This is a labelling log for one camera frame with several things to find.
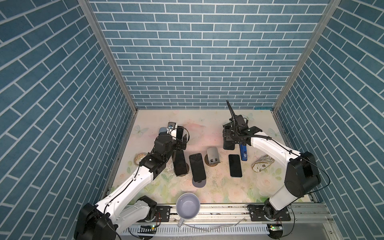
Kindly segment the black phone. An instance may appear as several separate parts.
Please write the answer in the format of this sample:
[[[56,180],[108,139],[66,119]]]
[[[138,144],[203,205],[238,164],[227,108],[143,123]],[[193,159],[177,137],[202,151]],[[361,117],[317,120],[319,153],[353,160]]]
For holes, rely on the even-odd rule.
[[[174,151],[172,155],[173,159],[173,165],[174,165],[174,172],[175,175],[177,176],[179,168],[183,169],[186,167],[186,160],[185,160],[185,155],[183,150],[176,150]]]
[[[235,149],[235,145],[236,145],[236,143],[234,141],[224,141],[223,142],[223,149],[233,151]]]
[[[241,178],[242,168],[241,159],[239,155],[229,155],[230,175],[233,178]]]
[[[204,161],[201,153],[189,155],[194,182],[206,180]]]
[[[183,138],[183,133],[184,133],[184,128],[183,127],[178,127],[177,129],[176,129],[176,138],[178,139],[178,140],[182,140],[182,138]]]

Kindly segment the wooden base phone stand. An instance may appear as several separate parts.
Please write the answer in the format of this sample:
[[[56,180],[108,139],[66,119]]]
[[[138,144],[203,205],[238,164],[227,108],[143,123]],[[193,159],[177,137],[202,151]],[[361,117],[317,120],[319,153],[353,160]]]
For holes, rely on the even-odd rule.
[[[217,147],[211,147],[207,149],[207,155],[205,156],[205,163],[209,167],[215,167],[220,163],[220,155]]]

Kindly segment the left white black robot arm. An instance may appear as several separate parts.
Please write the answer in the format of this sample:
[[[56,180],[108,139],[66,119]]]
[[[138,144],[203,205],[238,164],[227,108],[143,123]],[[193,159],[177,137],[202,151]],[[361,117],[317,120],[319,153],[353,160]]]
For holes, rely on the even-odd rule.
[[[160,133],[152,151],[140,161],[137,169],[125,182],[95,205],[87,203],[81,208],[74,239],[115,240],[134,223],[151,220],[157,207],[157,203],[151,198],[143,196],[133,206],[127,205],[165,169],[175,153],[187,148],[189,140],[188,134],[177,138],[172,133]]]

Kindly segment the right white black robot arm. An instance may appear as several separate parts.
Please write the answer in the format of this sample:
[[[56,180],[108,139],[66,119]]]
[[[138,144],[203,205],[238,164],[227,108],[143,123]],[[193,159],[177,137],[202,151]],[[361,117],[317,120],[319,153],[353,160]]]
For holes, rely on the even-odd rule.
[[[233,150],[235,144],[246,144],[263,151],[285,167],[283,187],[265,201],[264,211],[270,218],[321,183],[320,170],[310,152],[301,153],[281,145],[260,128],[248,127],[241,115],[232,116],[223,128],[225,150]]]

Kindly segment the front left phone stand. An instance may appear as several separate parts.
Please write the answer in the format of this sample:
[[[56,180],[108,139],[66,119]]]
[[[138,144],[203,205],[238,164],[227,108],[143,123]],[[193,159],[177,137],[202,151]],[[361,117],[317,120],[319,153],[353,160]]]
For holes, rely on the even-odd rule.
[[[185,168],[183,168],[183,169],[179,168],[177,176],[183,177],[183,176],[187,175],[189,173],[189,171],[190,171],[190,166],[188,164],[186,164]]]

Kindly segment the grey round phone stand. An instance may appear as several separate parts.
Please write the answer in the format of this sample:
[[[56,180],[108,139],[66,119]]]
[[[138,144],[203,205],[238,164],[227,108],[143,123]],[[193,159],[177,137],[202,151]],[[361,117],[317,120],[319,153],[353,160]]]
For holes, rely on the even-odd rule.
[[[207,180],[202,180],[202,181],[199,181],[199,182],[196,182],[196,181],[192,180],[192,184],[196,188],[203,188],[206,185],[206,182],[207,182]]]

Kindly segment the blue fabric cylinder speaker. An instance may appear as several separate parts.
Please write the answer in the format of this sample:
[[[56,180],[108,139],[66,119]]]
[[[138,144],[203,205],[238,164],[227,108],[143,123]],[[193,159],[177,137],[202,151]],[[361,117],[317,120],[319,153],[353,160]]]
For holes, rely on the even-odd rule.
[[[167,133],[168,133],[168,129],[166,127],[161,127],[159,129],[159,135],[167,134]]]

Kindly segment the blue black stapler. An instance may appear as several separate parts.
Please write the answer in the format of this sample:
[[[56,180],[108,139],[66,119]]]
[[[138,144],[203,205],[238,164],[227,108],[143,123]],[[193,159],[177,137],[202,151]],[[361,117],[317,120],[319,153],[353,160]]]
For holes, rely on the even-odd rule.
[[[240,145],[241,159],[242,161],[248,160],[247,145]]]

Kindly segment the right seashell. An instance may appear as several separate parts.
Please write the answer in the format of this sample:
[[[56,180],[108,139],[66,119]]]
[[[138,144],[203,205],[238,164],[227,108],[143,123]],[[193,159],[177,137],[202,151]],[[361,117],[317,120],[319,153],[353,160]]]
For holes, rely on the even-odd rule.
[[[263,170],[265,170],[266,168],[268,168],[274,162],[275,162],[275,160],[272,157],[270,157],[269,155],[261,156],[258,160],[256,160],[252,164],[252,170],[255,173],[260,173]]]

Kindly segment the left circuit board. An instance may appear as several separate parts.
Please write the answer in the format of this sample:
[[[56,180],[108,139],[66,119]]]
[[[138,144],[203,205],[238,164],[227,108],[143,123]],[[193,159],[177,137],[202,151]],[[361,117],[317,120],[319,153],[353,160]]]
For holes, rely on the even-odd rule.
[[[140,226],[138,234],[143,235],[143,234],[156,234],[157,228],[155,226]]]

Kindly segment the circuit board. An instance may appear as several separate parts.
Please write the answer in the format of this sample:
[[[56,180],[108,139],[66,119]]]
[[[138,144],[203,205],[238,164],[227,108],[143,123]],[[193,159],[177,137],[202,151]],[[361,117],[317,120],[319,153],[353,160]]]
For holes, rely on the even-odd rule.
[[[143,235],[143,234],[156,234],[157,228],[155,226],[140,226],[138,234]]]
[[[283,232],[284,228],[281,224],[267,224],[269,232]]]

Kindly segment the right circuit board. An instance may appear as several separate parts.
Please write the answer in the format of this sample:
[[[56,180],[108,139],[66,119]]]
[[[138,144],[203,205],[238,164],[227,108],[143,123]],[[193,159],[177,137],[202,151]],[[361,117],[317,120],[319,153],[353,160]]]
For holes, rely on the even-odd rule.
[[[283,232],[284,228],[281,224],[267,224],[269,232]]]

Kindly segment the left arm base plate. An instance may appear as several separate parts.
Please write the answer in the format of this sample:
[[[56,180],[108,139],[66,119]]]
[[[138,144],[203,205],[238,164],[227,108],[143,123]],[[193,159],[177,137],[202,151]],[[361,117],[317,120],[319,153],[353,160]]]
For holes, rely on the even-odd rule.
[[[149,215],[139,223],[169,222],[171,206],[157,206],[156,210],[150,209]]]

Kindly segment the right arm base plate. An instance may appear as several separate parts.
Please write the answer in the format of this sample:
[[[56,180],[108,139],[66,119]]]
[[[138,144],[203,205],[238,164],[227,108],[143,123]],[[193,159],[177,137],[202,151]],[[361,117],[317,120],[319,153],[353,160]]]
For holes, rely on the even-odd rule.
[[[291,216],[287,207],[277,211],[270,204],[249,204],[247,205],[247,210],[249,211],[252,222],[291,221]]]

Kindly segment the aluminium front rail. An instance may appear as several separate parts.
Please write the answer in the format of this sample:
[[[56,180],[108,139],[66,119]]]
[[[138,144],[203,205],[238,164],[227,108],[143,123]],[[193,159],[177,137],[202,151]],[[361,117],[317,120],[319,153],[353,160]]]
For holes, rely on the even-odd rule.
[[[324,204],[291,204],[288,206],[291,216],[291,221],[289,222],[252,222],[249,211],[247,210],[247,205],[249,204],[201,204],[198,215],[191,220],[186,220],[183,225],[229,227],[244,224],[281,224],[284,231],[270,232],[268,235],[208,235],[192,237],[140,237],[120,235],[121,237],[115,240],[340,240],[342,238],[334,219]],[[155,227],[162,225],[178,226],[180,217],[177,214],[175,205],[157,204],[157,206],[171,206],[169,222],[136,222],[133,225]]]

